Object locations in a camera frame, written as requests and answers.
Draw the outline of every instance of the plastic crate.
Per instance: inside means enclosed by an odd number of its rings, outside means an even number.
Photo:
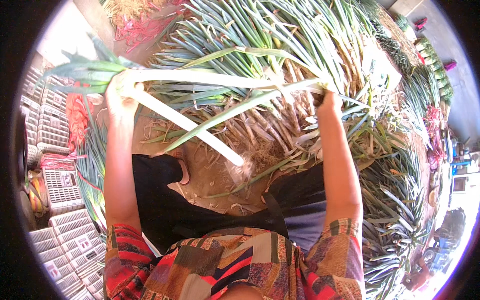
[[[87,237],[91,241],[93,247],[102,243],[102,240],[98,236],[97,230],[92,230],[85,235],[81,235],[80,237],[84,237],[84,236]],[[67,252],[73,251],[74,249],[78,248],[78,244],[75,241],[75,239],[73,239],[73,240],[70,240],[70,241],[62,244],[61,247],[63,248],[65,253],[67,253]]]
[[[43,265],[47,270],[47,273],[55,282],[62,278],[67,278],[71,273],[75,273],[73,267],[69,264],[68,259],[64,255],[45,262]]]
[[[36,144],[40,105],[28,97],[22,96],[20,110],[22,111],[22,114],[25,115],[25,128],[28,144],[27,166],[31,167],[36,165],[38,161]]]
[[[92,296],[86,288],[83,288],[76,293],[65,295],[65,297],[68,300],[95,300],[94,296]]]
[[[72,231],[69,231],[69,232],[62,233],[62,234],[58,235],[58,239],[59,239],[59,242],[61,244],[65,244],[66,242],[68,242],[70,240],[73,240],[73,239],[75,239],[75,238],[77,238],[77,237],[79,237],[83,234],[87,234],[92,230],[96,231],[96,228],[93,225],[93,223],[89,223],[89,224],[84,225],[84,226],[82,226],[80,228],[77,228],[75,230],[72,230]]]
[[[82,227],[83,225],[87,225],[88,223],[91,223],[91,222],[92,220],[90,219],[89,216],[87,216],[69,223],[55,226],[53,230],[55,231],[56,234],[62,234],[62,233],[74,230],[76,228]]]
[[[38,152],[68,155],[69,138],[67,116],[50,105],[42,105],[38,119]]]
[[[97,292],[103,290],[103,277],[96,281],[94,284],[87,286],[87,290],[94,295]]]
[[[30,67],[27,71],[24,85],[22,87],[22,95],[29,97],[38,104],[42,101],[43,90],[45,88],[45,80],[38,82],[38,79],[41,78],[42,75],[42,72],[34,67]]]
[[[37,253],[44,252],[59,246],[60,246],[60,243],[57,238],[51,238],[51,239],[43,240],[41,242],[33,244],[33,247],[35,248],[35,251]]]
[[[96,300],[103,300],[105,297],[103,296],[103,288],[101,288],[97,293],[93,295]]]
[[[48,88],[48,85],[64,86],[57,78],[49,76],[46,79],[46,85],[42,95],[42,105],[50,105],[65,113],[67,104],[67,94],[56,90],[55,88]]]
[[[53,239],[54,237],[55,237],[55,233],[53,232],[53,228],[51,227],[30,231],[30,238],[32,239],[33,243],[38,243],[44,240]]]
[[[50,218],[48,223],[50,224],[50,226],[55,227],[55,226],[60,226],[60,225],[84,218],[86,216],[89,216],[89,215],[88,215],[87,209],[85,208],[85,209],[76,210],[74,212],[66,213],[63,215],[53,216]]]
[[[44,169],[42,173],[52,215],[67,213],[84,207],[75,170]]]
[[[62,247],[55,247],[53,249],[50,249],[50,250],[47,250],[47,251],[43,251],[43,252],[40,252],[38,254],[38,256],[40,257],[40,260],[43,262],[43,263],[46,263],[48,261],[51,261],[57,257],[60,257],[62,255],[64,255],[65,253],[63,252],[63,249]]]
[[[70,273],[68,276],[57,281],[57,287],[63,293],[69,293],[80,289],[83,286],[82,281],[78,278],[75,272]]]
[[[86,269],[86,263],[90,261],[99,261],[105,259],[107,246],[106,244],[100,244],[94,247],[92,250],[85,252],[73,259],[70,259],[70,264],[75,268],[77,272],[82,272]]]

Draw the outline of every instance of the red twine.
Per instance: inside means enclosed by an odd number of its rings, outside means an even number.
[[[172,4],[179,5],[180,3],[185,2],[184,0],[174,0],[171,1]],[[149,2],[148,5],[151,8],[155,8],[160,11],[160,8]],[[123,21],[123,27],[117,26],[117,31],[115,33],[115,40],[121,41],[126,39],[125,43],[127,44],[126,53],[130,53],[135,47],[141,43],[149,42],[154,39],[158,34],[160,34],[165,27],[173,21],[175,16],[164,19],[150,19],[149,15],[146,12],[140,13],[140,21],[136,19],[127,20],[127,16],[123,15],[120,17]]]

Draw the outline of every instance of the foot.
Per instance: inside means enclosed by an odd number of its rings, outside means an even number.
[[[176,158],[178,160],[178,162],[180,163],[180,166],[181,166],[181,170],[182,170],[182,179],[179,181],[179,183],[181,185],[186,185],[190,182],[190,174],[189,174],[189,168],[188,168],[188,160],[187,160],[187,157],[185,155],[185,145],[182,145],[181,147],[178,147],[176,149],[174,149],[172,152],[171,152],[171,155]]]
[[[183,173],[183,177],[181,178],[179,183],[180,184],[187,184],[190,181],[190,175],[188,174],[187,165],[181,159],[179,159],[179,163],[180,163],[181,170],[182,170],[182,173]]]

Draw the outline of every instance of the wall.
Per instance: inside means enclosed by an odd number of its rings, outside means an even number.
[[[94,60],[97,58],[95,48],[86,34],[92,31],[90,24],[70,0],[50,23],[37,46],[37,51],[54,66],[69,62],[61,53],[62,49],[70,53],[78,52]]]

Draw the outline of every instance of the concrete floor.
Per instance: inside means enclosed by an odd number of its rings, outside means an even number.
[[[388,8],[391,0],[378,0]],[[425,30],[419,34],[427,37],[444,62],[455,60],[457,67],[448,72],[454,89],[448,124],[461,142],[470,137],[470,145],[480,138],[480,97],[475,76],[463,50],[458,34],[432,0],[425,0],[409,16],[413,22],[427,17]]]

